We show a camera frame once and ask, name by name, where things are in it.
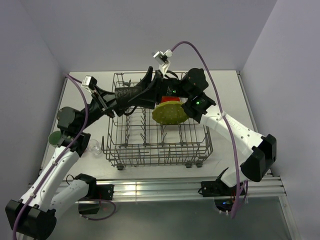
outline metal rack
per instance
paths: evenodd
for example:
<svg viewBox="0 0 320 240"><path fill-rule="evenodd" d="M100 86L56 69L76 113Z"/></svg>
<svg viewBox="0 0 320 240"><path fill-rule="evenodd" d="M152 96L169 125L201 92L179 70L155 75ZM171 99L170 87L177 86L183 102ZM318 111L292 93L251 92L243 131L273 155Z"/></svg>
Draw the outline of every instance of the metal rack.
<svg viewBox="0 0 320 240"><path fill-rule="evenodd" d="M129 73L113 75L112 91L138 83L126 79ZM177 72L181 77L184 72ZM112 166L192 165L200 168L213 152L210 130L193 119L177 125L161 125L152 119L152 109L137 107L132 115L110 118L101 149Z"/></svg>

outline purple cable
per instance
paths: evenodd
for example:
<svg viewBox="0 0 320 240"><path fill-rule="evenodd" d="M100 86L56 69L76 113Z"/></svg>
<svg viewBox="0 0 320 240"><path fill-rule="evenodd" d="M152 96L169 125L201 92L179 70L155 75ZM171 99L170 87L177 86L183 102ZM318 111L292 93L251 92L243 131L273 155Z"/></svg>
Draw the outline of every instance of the purple cable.
<svg viewBox="0 0 320 240"><path fill-rule="evenodd" d="M244 182L244 184L241 187L242 189L244 189L243 188L244 185L245 185L245 194L244 194L244 197L242 199L242 202L241 202L239 208L246 202L246 199L247 199L247 195L248 195L248 180Z"/></svg>
<svg viewBox="0 0 320 240"><path fill-rule="evenodd" d="M90 199L90 201L97 201L97 202L112 204L112 206L113 206L113 211L112 211L112 213L110 213L108 216L101 217L101 218L91 218L91 217L88 217L88 216L81 215L82 218L85 218L85 219L87 219L87 220L91 220L91 221L106 220L106 219L110 218L113 214L115 214L115 212L116 212L116 210L117 210L117 206L116 206L116 204L115 204L113 201L104 200L104 199Z"/></svg>
<svg viewBox="0 0 320 240"><path fill-rule="evenodd" d="M211 83L213 85L213 89L214 89L214 92L215 92L215 95L216 95L216 101L218 103L221 116L223 116L222 118L223 118L223 120L224 120L224 122L226 124L226 127L228 128L228 131L230 133L231 142L232 142L232 148L233 148L234 164L235 164L235 175L236 175L236 194L235 194L235 201L234 201L234 204L233 204L232 210L231 210L231 218L233 219L236 216L237 210L239 209L239 198L240 198L240 193L241 193L241 191L239 191L240 190L240 173L239 173L239 161L238 161L238 154L237 154L235 136L234 136L234 134L232 132L232 129L230 127L230 124L229 124L227 118L223 115L223 110L222 110L222 105L221 105L220 97L219 97L219 94L218 94L218 90L217 90L215 82L214 82L214 80L213 80L213 78L211 76L211 73L209 71L209 68L208 68L204 58L201 56L201 54L198 51L198 49L189 41L178 42L173 48L171 48L171 51L173 52L181 44L187 44L187 45L191 46L193 48L193 50L196 52L196 54L199 56L199 58L200 58L200 60L201 60L201 62L203 64L206 72L208 73L210 81L211 81Z"/></svg>
<svg viewBox="0 0 320 240"><path fill-rule="evenodd" d="M79 133L74 137L74 139L69 143L68 146L66 146L66 148L59 154L59 156L56 158L55 162L58 163L60 161L60 159L64 156L64 154L67 152L67 150L72 146L72 144L75 143L75 141L80 137L80 135L82 134L82 132L84 131L84 129L87 126L87 122L88 122L88 115L89 115L89 109L88 109L88 105L87 105L87 101L86 101L86 97L84 95L84 93L82 92L81 88L78 86L78 84L76 82L81 83L81 81L75 79L74 77L68 75L68 74L63 74L66 78L70 79L71 82L76 86L76 88L79 90L81 97L84 101L84 109L85 109L85 117L84 117L84 122L83 122L83 126L80 129ZM39 182L38 186L34 189L33 194L36 195L39 191L39 189L43 186L43 184L45 183L45 181L47 180L48 176L50 175L50 173L52 172L52 170L55 168L56 165L52 164L50 166L50 168L48 169L48 171L45 173L45 175L43 176L43 178L41 179L41 181ZM30 202L32 201L33 197L30 196L29 199L25 202L25 204L23 205L23 207L21 208L18 216L15 219L14 225L13 225L13 240L17 240L17 230L18 230L18 224L19 221L21 219L21 216L23 214L23 212L25 211L25 209L27 208L27 206L30 204Z"/></svg>

